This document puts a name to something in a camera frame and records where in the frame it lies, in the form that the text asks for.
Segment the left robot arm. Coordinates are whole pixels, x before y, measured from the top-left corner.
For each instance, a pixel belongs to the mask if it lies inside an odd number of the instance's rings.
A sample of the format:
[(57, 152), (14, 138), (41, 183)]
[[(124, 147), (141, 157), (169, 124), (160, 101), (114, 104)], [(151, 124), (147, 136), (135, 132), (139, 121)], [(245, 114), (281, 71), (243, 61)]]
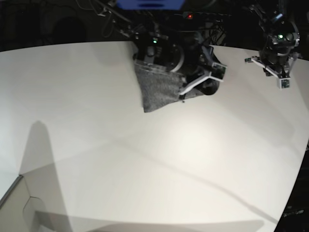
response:
[(285, 0), (194, 0), (199, 12), (225, 13), (223, 46), (258, 51), (246, 63), (261, 67), (266, 76), (277, 79), (279, 89), (291, 85), (291, 70), (299, 53), (300, 33), (287, 14)]

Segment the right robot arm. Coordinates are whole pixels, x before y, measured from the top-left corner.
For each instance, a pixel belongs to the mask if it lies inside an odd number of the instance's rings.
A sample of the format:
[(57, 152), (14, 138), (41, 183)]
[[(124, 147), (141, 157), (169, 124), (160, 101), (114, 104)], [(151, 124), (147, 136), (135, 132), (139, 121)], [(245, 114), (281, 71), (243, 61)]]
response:
[(99, 0), (98, 5), (125, 23), (121, 33), (137, 47), (142, 66), (180, 74), (186, 92), (204, 95), (216, 93), (225, 74), (209, 43), (226, 31), (235, 11), (256, 14), (249, 23), (261, 30), (270, 23), (256, 0)]

